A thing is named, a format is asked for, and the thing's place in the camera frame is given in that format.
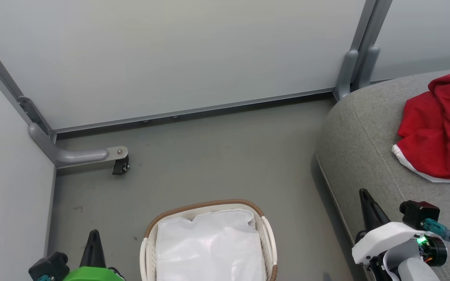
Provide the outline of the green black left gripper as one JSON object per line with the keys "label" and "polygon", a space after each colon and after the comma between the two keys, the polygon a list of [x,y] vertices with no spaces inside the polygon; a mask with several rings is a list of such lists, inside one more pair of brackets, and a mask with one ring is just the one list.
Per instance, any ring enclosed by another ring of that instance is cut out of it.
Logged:
{"label": "green black left gripper", "polygon": [[107,267],[100,233],[89,232],[80,267],[69,272],[64,281],[125,281],[114,267]]}

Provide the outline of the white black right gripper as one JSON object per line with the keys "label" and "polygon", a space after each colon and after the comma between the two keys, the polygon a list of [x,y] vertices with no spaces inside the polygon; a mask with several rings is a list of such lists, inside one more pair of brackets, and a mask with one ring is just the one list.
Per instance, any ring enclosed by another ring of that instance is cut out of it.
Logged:
{"label": "white black right gripper", "polygon": [[376,281],[439,281],[434,267],[448,257],[442,227],[426,222],[426,228],[415,229],[391,222],[367,189],[360,189],[359,197],[365,233],[352,248],[355,264],[370,270]]}

